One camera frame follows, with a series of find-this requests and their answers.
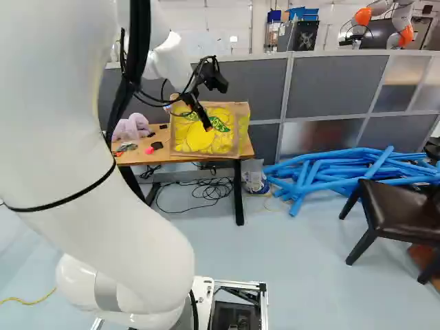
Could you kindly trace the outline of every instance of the desk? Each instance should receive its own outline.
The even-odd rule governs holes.
[[[234,162],[234,204],[235,204],[235,223],[238,226],[244,225],[244,215],[243,215],[243,202],[241,200],[241,160],[246,160],[254,157],[254,149],[250,142],[249,136],[247,136],[247,142],[243,148],[243,152],[238,158],[224,158],[218,156],[172,156],[170,155],[170,124],[168,124],[167,129],[160,129],[159,124],[149,125],[150,128],[156,133],[153,137],[143,137],[137,143],[138,148],[134,151],[127,151],[121,156],[116,158],[116,163],[122,173],[127,184],[130,186],[131,190],[137,194],[141,199],[144,198],[142,191],[139,187],[138,181],[136,180],[130,166],[136,165],[152,165],[160,163],[184,163],[184,162],[213,162],[221,160],[232,160]],[[156,150],[153,154],[147,155],[145,149],[147,149],[153,142],[160,141],[164,145],[164,148]],[[121,142],[113,142],[111,144],[111,150],[116,151]],[[157,192],[160,189],[159,183],[153,183],[153,187],[150,193],[145,198],[147,205],[151,206],[153,203]]]

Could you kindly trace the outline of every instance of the yellow cable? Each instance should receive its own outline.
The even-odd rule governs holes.
[[[19,303],[21,303],[22,305],[25,305],[25,306],[36,305],[36,304],[41,303],[42,301],[48,299],[55,291],[56,291],[56,287],[53,288],[52,291],[49,292],[48,294],[46,294],[44,297],[42,297],[42,298],[40,298],[38,300],[35,300],[35,301],[31,301],[31,302],[24,301],[24,300],[22,300],[20,298],[17,298],[17,297],[9,297],[9,298],[6,298],[6,299],[0,301],[0,305],[6,303],[8,301],[17,301],[17,302],[19,302]]]
[[[265,197],[265,201],[263,203],[263,208],[260,210],[255,210],[254,212],[251,212],[249,215],[254,215],[256,213],[260,213],[260,212],[265,212],[265,211],[269,211],[269,212],[286,212],[286,209],[282,209],[282,208],[277,208],[277,209],[271,209],[269,207],[267,207],[267,202],[273,197],[273,194],[264,194],[264,195],[258,195],[258,194],[247,194],[247,197],[245,197],[245,199],[247,198],[251,198],[251,197]],[[284,201],[283,203],[285,204],[292,204],[292,201]]]

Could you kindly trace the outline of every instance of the yellow printed packaging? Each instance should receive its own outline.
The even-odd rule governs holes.
[[[183,102],[173,103],[171,155],[221,156],[236,158],[248,138],[250,108],[247,102],[200,102],[212,124],[205,132],[198,115]]]

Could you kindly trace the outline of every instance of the office cubicle partition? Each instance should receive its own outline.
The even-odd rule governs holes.
[[[227,94],[200,88],[200,100],[248,101],[250,137],[266,164],[300,153],[370,146],[422,149],[439,121],[440,57],[436,52],[362,50],[288,52],[220,58]],[[119,69],[104,72],[99,114],[107,123]],[[143,80],[159,95],[163,80]],[[167,83],[165,96],[173,93]],[[161,108],[131,101],[125,116],[168,122]]]

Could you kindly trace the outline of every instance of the stuffed animal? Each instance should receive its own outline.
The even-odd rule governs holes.
[[[129,119],[121,119],[111,136],[111,141],[138,140],[151,133],[149,121],[141,113],[132,113]]]

